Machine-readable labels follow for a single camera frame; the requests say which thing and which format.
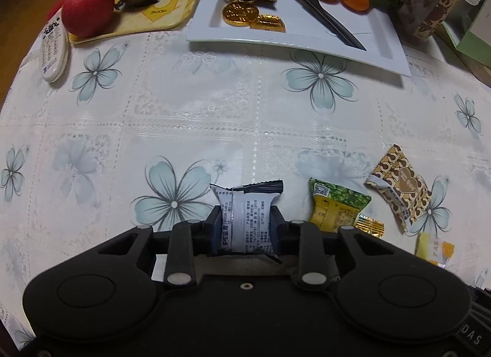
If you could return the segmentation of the white black text packet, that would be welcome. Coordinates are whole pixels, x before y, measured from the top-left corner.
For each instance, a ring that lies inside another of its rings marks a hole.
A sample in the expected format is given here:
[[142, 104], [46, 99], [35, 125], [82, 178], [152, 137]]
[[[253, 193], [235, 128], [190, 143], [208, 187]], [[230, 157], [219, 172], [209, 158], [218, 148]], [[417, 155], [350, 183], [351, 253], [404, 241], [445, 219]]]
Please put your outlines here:
[[282, 180], [232, 188], [211, 184], [211, 190], [221, 206], [221, 250], [273, 255], [270, 209], [283, 189]]

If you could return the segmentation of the yellow orange pass packet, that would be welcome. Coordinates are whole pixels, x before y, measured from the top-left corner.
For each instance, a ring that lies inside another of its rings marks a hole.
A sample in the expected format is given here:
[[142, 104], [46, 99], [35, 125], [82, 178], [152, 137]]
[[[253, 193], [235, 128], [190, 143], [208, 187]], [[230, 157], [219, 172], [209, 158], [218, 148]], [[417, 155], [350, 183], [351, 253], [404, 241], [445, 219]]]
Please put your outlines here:
[[454, 244], [446, 242], [441, 238], [420, 233], [415, 249], [415, 256], [440, 268], [447, 266], [448, 261], [454, 254]]

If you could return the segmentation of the yellow green snack packet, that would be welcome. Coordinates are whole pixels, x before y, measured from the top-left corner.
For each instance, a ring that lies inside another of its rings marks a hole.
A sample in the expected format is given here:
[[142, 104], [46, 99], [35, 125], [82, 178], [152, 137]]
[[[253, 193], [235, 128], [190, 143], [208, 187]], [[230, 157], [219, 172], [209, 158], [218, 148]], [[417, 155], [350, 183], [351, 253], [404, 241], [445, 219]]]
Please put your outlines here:
[[362, 213], [371, 202], [371, 197], [347, 187], [309, 180], [313, 199], [310, 222], [323, 232], [337, 233], [340, 227], [350, 226], [377, 238], [385, 233], [385, 225]]

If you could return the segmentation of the brown heart pattern packet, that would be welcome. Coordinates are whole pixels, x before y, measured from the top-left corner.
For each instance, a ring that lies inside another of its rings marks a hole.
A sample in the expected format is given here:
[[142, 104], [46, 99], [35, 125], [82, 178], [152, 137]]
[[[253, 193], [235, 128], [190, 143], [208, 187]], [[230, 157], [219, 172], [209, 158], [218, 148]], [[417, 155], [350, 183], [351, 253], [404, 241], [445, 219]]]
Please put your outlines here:
[[419, 219], [429, 207], [432, 193], [399, 145], [389, 148], [365, 179], [365, 185], [376, 190], [388, 203], [405, 234], [421, 231]]

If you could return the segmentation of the white floral tablecloth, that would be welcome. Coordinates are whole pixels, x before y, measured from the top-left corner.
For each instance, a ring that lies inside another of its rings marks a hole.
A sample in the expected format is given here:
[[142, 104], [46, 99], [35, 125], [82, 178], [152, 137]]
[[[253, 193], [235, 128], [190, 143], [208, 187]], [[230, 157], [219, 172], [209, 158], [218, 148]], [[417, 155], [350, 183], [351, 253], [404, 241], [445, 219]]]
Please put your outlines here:
[[[446, 49], [405, 45], [403, 76], [186, 35], [73, 48], [54, 84], [39, 49], [23, 59], [1, 110], [2, 355], [489, 355], [489, 88]], [[365, 185], [394, 144], [432, 193], [413, 235]], [[166, 284], [172, 228], [220, 206], [211, 184], [282, 180], [272, 207], [310, 222], [312, 177], [385, 225], [321, 231], [326, 285], [220, 247]], [[454, 244], [446, 267], [415, 256], [424, 232]]]

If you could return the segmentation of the white rectangular plate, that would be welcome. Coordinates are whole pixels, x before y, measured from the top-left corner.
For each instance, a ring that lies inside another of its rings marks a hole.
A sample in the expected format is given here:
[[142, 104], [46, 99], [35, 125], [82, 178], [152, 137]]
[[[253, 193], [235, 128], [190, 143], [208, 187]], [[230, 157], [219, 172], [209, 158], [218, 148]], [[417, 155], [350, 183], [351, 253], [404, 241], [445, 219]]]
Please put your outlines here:
[[353, 60], [391, 73], [410, 76], [400, 39], [387, 14], [371, 9], [358, 14], [342, 3], [321, 6], [339, 20], [364, 45], [365, 50], [345, 45], [334, 33], [311, 16], [300, 0], [259, 3], [262, 14], [279, 16], [284, 33], [228, 25], [222, 10], [229, 0], [200, 0], [187, 30], [190, 42], [242, 42], [311, 50]]

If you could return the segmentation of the white remote control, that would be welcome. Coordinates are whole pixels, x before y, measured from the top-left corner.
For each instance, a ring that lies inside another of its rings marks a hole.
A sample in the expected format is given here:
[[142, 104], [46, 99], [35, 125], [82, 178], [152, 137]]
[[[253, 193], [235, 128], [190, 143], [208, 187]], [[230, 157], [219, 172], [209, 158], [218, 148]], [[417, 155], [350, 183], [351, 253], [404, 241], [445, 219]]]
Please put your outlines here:
[[54, 83], [62, 76], [68, 62], [68, 51], [68, 32], [59, 10], [41, 32], [40, 73], [47, 83]]

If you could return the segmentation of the gold foil chocolate coin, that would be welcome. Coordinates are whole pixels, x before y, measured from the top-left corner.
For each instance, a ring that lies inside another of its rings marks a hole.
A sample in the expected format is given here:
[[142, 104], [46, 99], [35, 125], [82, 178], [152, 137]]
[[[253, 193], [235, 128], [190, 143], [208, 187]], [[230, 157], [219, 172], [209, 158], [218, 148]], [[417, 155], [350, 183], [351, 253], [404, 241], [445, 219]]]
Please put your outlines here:
[[249, 27], [258, 17], [259, 9], [247, 2], [232, 2], [221, 11], [222, 19], [227, 25], [235, 27]]

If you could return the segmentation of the yellow fruit tray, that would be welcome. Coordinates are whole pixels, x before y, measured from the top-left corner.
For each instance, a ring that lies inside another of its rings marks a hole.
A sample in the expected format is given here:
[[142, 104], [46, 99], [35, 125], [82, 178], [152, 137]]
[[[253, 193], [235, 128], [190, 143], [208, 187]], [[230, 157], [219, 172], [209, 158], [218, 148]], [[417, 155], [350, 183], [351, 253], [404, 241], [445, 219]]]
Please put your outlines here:
[[122, 5], [115, 10], [108, 29], [100, 35], [83, 39], [69, 33], [73, 45], [99, 39], [109, 39], [133, 33], [169, 30], [183, 24], [195, 11], [199, 0], [158, 0], [153, 5], [130, 9]]

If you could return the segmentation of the red apple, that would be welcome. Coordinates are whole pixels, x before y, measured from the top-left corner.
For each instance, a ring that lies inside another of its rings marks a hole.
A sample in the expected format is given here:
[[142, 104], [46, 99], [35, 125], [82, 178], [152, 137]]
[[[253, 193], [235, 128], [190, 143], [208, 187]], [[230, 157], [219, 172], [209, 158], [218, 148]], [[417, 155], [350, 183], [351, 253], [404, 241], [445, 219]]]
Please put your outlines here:
[[80, 38], [99, 35], [110, 23], [115, 0], [65, 0], [61, 17], [65, 29]]

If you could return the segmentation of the brown patterned snack bag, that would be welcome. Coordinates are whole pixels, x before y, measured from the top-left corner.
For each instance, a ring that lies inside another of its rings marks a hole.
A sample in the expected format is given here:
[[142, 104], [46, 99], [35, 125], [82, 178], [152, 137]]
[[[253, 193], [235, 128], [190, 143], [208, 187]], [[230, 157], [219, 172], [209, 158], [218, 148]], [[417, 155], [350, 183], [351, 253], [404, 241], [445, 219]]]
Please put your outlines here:
[[394, 13], [405, 33], [427, 41], [460, 0], [394, 0]]

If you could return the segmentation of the black handled knife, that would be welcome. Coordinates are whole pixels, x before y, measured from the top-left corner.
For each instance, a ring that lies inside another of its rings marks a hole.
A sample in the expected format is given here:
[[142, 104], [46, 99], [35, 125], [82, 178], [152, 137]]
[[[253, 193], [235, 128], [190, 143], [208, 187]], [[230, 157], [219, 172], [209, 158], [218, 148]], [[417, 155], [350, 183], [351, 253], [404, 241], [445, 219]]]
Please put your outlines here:
[[333, 15], [327, 12], [319, 0], [300, 0], [303, 8], [322, 25], [334, 33], [345, 45], [366, 51], [366, 48], [348, 29]]

